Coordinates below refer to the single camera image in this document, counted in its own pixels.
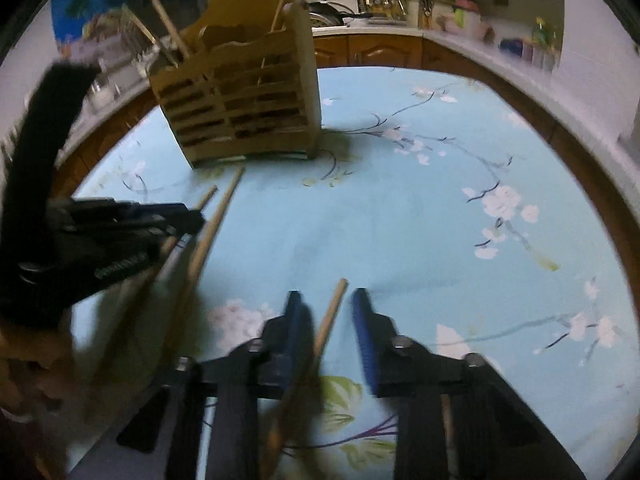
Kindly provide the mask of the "person left hand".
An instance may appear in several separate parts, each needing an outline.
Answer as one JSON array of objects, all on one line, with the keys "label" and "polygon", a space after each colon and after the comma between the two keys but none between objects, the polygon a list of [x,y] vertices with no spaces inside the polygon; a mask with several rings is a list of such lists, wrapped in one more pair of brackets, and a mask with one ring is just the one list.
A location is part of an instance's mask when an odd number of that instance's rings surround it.
[{"label": "person left hand", "polygon": [[76,389],[70,324],[53,332],[1,329],[1,414],[24,424],[38,405],[58,405]]}]

